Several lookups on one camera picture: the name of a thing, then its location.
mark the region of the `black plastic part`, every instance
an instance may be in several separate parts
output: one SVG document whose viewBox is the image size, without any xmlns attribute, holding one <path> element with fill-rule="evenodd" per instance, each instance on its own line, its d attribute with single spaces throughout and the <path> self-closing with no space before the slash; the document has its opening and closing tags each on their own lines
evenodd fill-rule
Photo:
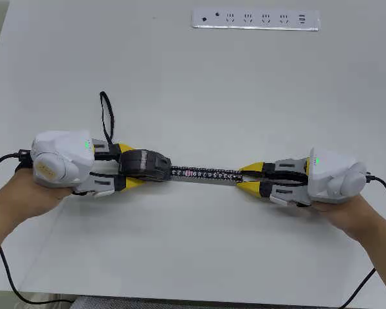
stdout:
<svg viewBox="0 0 386 309">
<path fill-rule="evenodd" d="M 262 198 L 269 198 L 273 189 L 273 183 L 271 182 L 260 182 L 259 193 Z"/>
<path fill-rule="evenodd" d="M 72 192 L 72 195 L 85 196 L 88 192 Z"/>
<path fill-rule="evenodd" d="M 292 171 L 243 171 L 243 175 L 250 176 L 254 178 L 265 178 L 270 180 L 291 180 L 294 182 L 299 182 L 298 185 L 307 185 L 308 176 L 306 174 L 292 172 Z"/>
<path fill-rule="evenodd" d="M 126 188 L 126 176 L 115 175 L 115 191 L 121 191 Z"/>
<path fill-rule="evenodd" d="M 170 180 L 172 162 L 155 151 L 135 149 L 120 155 L 118 172 L 151 182 Z"/>
<path fill-rule="evenodd" d="M 366 183 L 369 183 L 375 179 L 376 179 L 376 177 L 373 175 L 370 175 L 370 174 L 366 175 Z"/>
<path fill-rule="evenodd" d="M 299 208 L 306 208 L 306 207 L 310 207 L 311 205 L 304 205 L 304 204 L 298 202 L 298 203 L 296 203 L 296 206 Z"/>
<path fill-rule="evenodd" d="M 281 193 L 281 194 L 292 194 L 292 190 L 284 190 L 284 189 L 276 189 L 276 193 Z"/>
<path fill-rule="evenodd" d="M 263 163 L 262 174 L 271 174 L 275 172 L 276 163 Z"/>
<path fill-rule="evenodd" d="M 122 151 L 120 150 L 119 144 L 109 144 L 109 152 L 108 153 L 100 153 L 95 152 L 95 160 L 96 161 L 110 161 L 110 160 L 116 160 L 119 162 L 120 155 L 122 154 Z"/>
<path fill-rule="evenodd" d="M 18 153 L 20 164 L 15 168 L 14 172 L 17 172 L 19 169 L 32 169 L 33 160 L 30 156 L 30 150 L 20 149 Z"/>
</svg>

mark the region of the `black wrist strap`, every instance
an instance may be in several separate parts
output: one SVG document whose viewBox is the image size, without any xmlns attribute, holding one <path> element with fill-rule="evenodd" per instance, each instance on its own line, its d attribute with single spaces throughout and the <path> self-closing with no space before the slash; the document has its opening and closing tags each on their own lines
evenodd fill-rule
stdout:
<svg viewBox="0 0 386 309">
<path fill-rule="evenodd" d="M 110 135 L 109 135 L 109 133 L 107 133 L 106 124 L 104 123 L 103 99 L 106 102 L 107 111 L 109 112 L 109 116 L 110 116 Z M 107 96 L 106 92 L 104 92 L 104 91 L 100 92 L 100 104 L 102 105 L 102 124 L 103 124 L 104 136 L 106 137 L 107 143 L 113 144 L 112 139 L 113 139 L 113 134 L 115 131 L 115 116 L 113 115 L 113 109 L 111 107 L 109 97 Z"/>
</svg>

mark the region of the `wall socket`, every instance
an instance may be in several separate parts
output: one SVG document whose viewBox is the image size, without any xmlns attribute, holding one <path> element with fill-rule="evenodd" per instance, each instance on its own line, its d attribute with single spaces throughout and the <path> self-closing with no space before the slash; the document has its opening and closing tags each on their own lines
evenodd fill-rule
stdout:
<svg viewBox="0 0 386 309">
<path fill-rule="evenodd" d="M 194 28 L 319 31 L 318 11 L 260 8 L 196 8 Z"/>
</svg>

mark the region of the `white plastic casing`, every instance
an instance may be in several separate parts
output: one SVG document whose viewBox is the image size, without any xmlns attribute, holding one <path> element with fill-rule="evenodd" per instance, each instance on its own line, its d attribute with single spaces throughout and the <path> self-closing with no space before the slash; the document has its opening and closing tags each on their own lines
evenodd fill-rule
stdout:
<svg viewBox="0 0 386 309">
<path fill-rule="evenodd" d="M 342 203 L 365 186 L 366 166 L 351 156 L 312 148 L 308 194 L 313 201 Z"/>
<path fill-rule="evenodd" d="M 74 187 L 84 182 L 95 156 L 89 131 L 47 131 L 36 136 L 30 156 L 33 176 L 47 187 Z"/>
</svg>

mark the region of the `white power strip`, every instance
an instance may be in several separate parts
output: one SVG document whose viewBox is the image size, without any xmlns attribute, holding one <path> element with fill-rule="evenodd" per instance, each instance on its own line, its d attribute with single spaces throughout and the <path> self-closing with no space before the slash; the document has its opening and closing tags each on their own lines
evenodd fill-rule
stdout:
<svg viewBox="0 0 386 309">
<path fill-rule="evenodd" d="M 194 28 L 319 31 L 318 11 L 263 10 L 260 8 L 197 8 Z"/>
</svg>

